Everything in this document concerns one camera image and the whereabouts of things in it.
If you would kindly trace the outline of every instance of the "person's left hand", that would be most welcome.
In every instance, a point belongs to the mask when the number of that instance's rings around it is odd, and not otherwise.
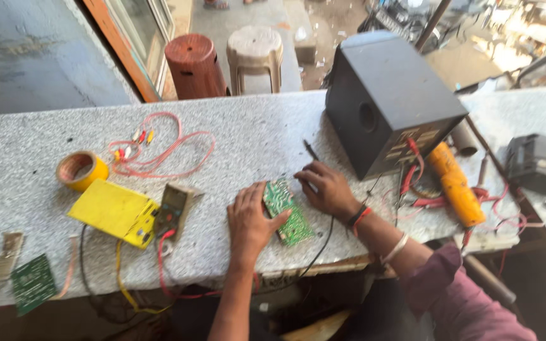
[[[290,217],[291,210],[268,219],[263,215],[263,193],[266,182],[255,182],[240,190],[235,203],[227,206],[231,231],[231,260],[254,266],[256,258],[271,235]]]

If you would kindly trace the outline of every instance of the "wrist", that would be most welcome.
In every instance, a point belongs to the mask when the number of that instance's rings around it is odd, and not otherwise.
[[[348,203],[348,205],[345,205],[345,207],[337,214],[336,218],[343,224],[347,224],[349,220],[359,212],[361,206],[362,204],[353,198],[353,200]]]
[[[258,255],[254,256],[251,254],[238,254],[231,253],[231,260],[229,261],[229,272],[249,272],[254,271],[254,266],[256,265],[256,259]]]

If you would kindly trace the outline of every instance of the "black wristband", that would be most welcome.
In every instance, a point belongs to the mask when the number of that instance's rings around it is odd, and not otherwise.
[[[366,205],[362,205],[361,208],[359,209],[359,211],[357,212],[357,214],[355,214],[351,219],[349,219],[348,223],[349,226],[353,226],[355,225],[355,223],[357,222],[357,219],[359,219],[359,217],[361,216],[361,214],[366,211],[366,209],[368,208],[368,206]]]

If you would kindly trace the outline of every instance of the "finger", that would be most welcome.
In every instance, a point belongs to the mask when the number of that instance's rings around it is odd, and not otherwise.
[[[246,189],[246,192],[243,194],[243,205],[250,205],[252,203],[252,195],[254,190],[256,190],[257,182],[253,183]]]
[[[247,188],[242,188],[235,197],[235,212],[237,212],[237,210],[239,210],[239,208],[243,205],[243,199],[245,197],[246,191]]]
[[[334,175],[334,170],[332,170],[330,167],[328,167],[328,165],[321,161],[313,161],[305,167],[320,175]]]
[[[287,209],[284,212],[279,213],[275,218],[271,219],[271,229],[277,230],[279,227],[281,227],[281,225],[288,221],[288,218],[290,218],[290,214],[292,214],[292,209]]]
[[[310,171],[310,170],[304,170],[304,171],[300,171],[296,174],[294,174],[294,177],[299,179],[299,180],[306,180],[308,182],[311,182],[312,184],[315,185],[315,187],[317,187],[317,189],[322,189],[322,186],[323,186],[323,178],[321,175],[317,175],[315,174],[313,171]]]
[[[310,203],[313,203],[314,200],[317,199],[317,194],[313,190],[313,187],[311,187],[311,185],[304,180],[299,179],[299,182],[303,186],[303,192],[307,196],[307,199],[309,200]]]
[[[267,187],[267,182],[256,182],[256,187],[252,192],[251,200],[254,203],[259,203],[263,200],[264,189]]]
[[[235,226],[235,209],[233,205],[227,206],[227,219],[229,220],[229,226]]]

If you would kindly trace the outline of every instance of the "beige plastic stool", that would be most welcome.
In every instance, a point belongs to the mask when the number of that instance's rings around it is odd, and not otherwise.
[[[245,26],[233,32],[227,41],[227,59],[231,71],[233,96],[245,90],[245,75],[269,74],[271,92],[282,87],[282,37],[271,27]]]

